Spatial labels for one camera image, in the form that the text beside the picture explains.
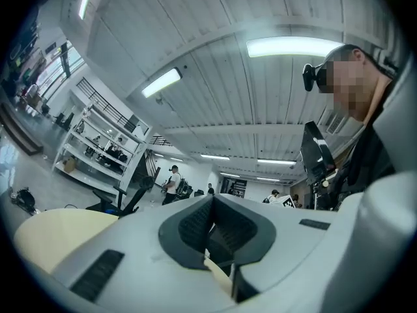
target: ceiling beam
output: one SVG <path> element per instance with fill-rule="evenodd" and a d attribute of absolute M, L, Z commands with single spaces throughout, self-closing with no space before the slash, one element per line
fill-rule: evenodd
<path fill-rule="evenodd" d="M 305 25 L 311 27 L 318 27 L 319 29 L 339 31 L 340 33 L 344 33 L 346 31 L 346 27 L 343 23 L 331 22 L 321 18 L 306 18 L 305 16 L 273 16 L 269 18 L 259 18 L 256 20 L 246 22 L 232 23 L 227 27 L 222 27 L 221 29 L 207 33 L 206 35 L 203 35 L 185 44 L 177 51 L 165 57 L 165 59 L 163 59 L 157 65 L 155 65 L 155 67 L 148 73 L 148 80 L 161 68 L 164 68 L 172 61 L 210 42 L 214 42 L 223 37 L 227 37 L 234 33 L 239 33 L 241 31 L 253 31 L 254 29 L 262 29 L 276 26 L 285 27 L 287 25 Z M 374 44 L 380 48 L 384 48 L 386 45 L 385 43 L 382 43 L 382 41 L 379 38 L 370 35 L 364 31 L 353 29 L 352 27 L 349 28 L 349 31 L 347 31 L 346 34 L 361 38 L 362 40 L 365 40 L 366 42 Z M 141 85 L 145 82 L 140 81 L 137 84 L 135 84 L 133 88 L 129 90 L 128 95 L 133 93 L 138 87 L 141 87 Z"/>
<path fill-rule="evenodd" d="M 302 135 L 303 124 L 214 125 L 212 127 L 166 128 L 165 134 L 290 134 Z"/>
<path fill-rule="evenodd" d="M 231 169 L 231 168 L 225 168 L 225 167 L 217 167 L 218 171 L 220 173 L 228 173 L 228 174 L 235 174 L 235 175 L 239 175 L 241 179 L 245 179 L 247 177 L 255 179 L 255 181 L 259 182 L 259 183 L 270 183 L 271 181 L 263 181 L 263 180 L 257 180 L 257 177 L 264 177 L 266 179 L 279 179 L 281 181 L 278 181 L 277 184 L 282 184 L 288 181 L 299 181 L 303 175 L 301 176 L 295 176 L 295 175 L 280 175 L 280 174 L 269 174 L 269 173 L 262 173 L 259 171 L 246 171 L 246 170 L 239 170 L 239 169 Z"/>

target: white t-shirt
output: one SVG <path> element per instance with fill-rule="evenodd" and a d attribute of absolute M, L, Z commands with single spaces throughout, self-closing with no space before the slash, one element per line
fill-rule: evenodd
<path fill-rule="evenodd" d="M 278 196 L 279 195 L 277 195 L 276 197 L 274 195 L 269 195 L 267 197 L 267 199 L 269 200 L 270 203 L 275 203 L 278 200 L 278 198 L 279 198 Z"/>
<path fill-rule="evenodd" d="M 167 190 L 167 193 L 168 194 L 176 194 L 177 193 L 177 188 L 180 185 L 180 181 L 181 181 L 181 176 L 178 172 L 175 173 L 175 174 L 172 174 L 171 182 L 175 182 L 175 185 L 169 187 L 168 190 Z"/>

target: shelf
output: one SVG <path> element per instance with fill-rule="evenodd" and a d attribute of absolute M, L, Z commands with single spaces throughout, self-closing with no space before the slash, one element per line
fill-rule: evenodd
<path fill-rule="evenodd" d="M 110 170 L 101 164 L 97 163 L 95 160 L 91 160 L 89 157 L 85 156 L 82 152 L 78 151 L 74 146 L 71 146 L 69 143 L 64 145 L 64 149 L 66 149 L 69 153 L 75 155 L 77 158 L 79 158 L 82 162 L 85 162 L 89 166 L 97 169 L 98 171 L 105 173 L 106 175 L 121 181 L 122 175 L 115 173 L 113 170 Z"/>
<path fill-rule="evenodd" d="M 126 152 L 129 152 L 130 154 L 133 154 L 133 152 L 129 149 L 127 149 L 125 146 L 123 146 L 121 143 L 116 142 L 115 140 L 113 140 L 113 137 L 110 136 L 109 134 L 105 133 L 101 128 L 97 127 L 92 121 L 90 121 L 88 118 L 83 117 L 83 121 L 85 121 L 90 127 L 92 127 L 93 129 L 95 129 L 99 134 L 102 134 L 103 136 L 105 136 L 109 141 L 111 141 L 112 143 L 114 143 L 115 145 L 119 146 L 120 148 L 124 149 Z"/>
<path fill-rule="evenodd" d="M 87 174 L 84 174 L 82 171 L 74 169 L 72 172 L 67 173 L 66 171 L 64 171 L 64 164 L 62 161 L 57 162 L 55 164 L 55 167 L 61 170 L 63 173 L 66 173 L 67 175 L 75 178 L 76 180 L 85 183 L 86 185 L 92 186 L 104 192 L 108 192 L 112 195 L 117 195 L 117 190 L 114 189 L 111 185 L 108 185 L 107 183 L 103 183 L 98 179 L 88 176 Z"/>
<path fill-rule="evenodd" d="M 114 156 L 111 156 L 110 154 L 106 153 L 105 151 L 102 151 L 101 149 L 99 149 L 95 144 L 93 144 L 92 142 L 90 142 L 86 137 L 83 137 L 81 134 L 75 132 L 75 131 L 71 131 L 71 134 L 76 137 L 78 140 L 80 140 L 81 142 L 83 142 L 85 145 L 91 147 L 92 149 L 94 149 L 94 151 L 96 151 L 98 154 L 102 155 L 103 157 L 106 157 L 114 162 L 116 162 L 117 164 L 120 164 L 121 166 L 127 167 L 128 165 L 125 164 L 124 162 L 121 162 L 119 159 L 116 159 Z"/>
<path fill-rule="evenodd" d="M 92 106 L 90 109 L 91 112 L 93 112 L 96 116 L 99 116 L 103 121 L 105 121 L 107 124 L 112 125 L 114 128 L 122 132 L 126 137 L 130 138 L 136 143 L 143 143 L 142 140 L 138 139 L 135 135 L 133 135 L 131 132 L 127 131 L 122 125 L 113 122 L 102 110 L 97 108 L 95 105 Z"/>

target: concrete floor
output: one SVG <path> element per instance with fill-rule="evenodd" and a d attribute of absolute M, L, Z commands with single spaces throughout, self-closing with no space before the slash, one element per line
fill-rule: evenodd
<path fill-rule="evenodd" d="M 29 187 L 29 191 L 35 197 L 35 207 L 40 211 L 62 208 L 67 204 L 84 209 L 99 202 L 92 193 L 91 186 L 84 185 L 58 170 L 52 171 L 50 159 L 44 160 L 42 155 L 28 156 L 5 131 L 0 135 L 0 214 L 10 235 L 14 235 L 19 225 L 30 216 L 10 202 L 9 187 L 14 191 Z M 129 186 L 122 208 L 137 189 L 137 185 Z M 138 212 L 160 206 L 163 199 L 161 188 L 154 186 L 151 192 L 147 192 L 138 202 Z"/>

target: black bag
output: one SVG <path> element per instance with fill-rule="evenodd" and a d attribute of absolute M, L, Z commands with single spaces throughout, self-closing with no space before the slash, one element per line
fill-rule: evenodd
<path fill-rule="evenodd" d="M 181 195 L 182 194 L 182 192 L 187 192 L 188 191 L 188 182 L 187 181 L 185 181 L 185 179 L 183 179 L 182 177 L 181 177 L 181 181 L 180 181 L 180 184 L 178 185 L 178 188 L 177 188 L 177 195 Z"/>

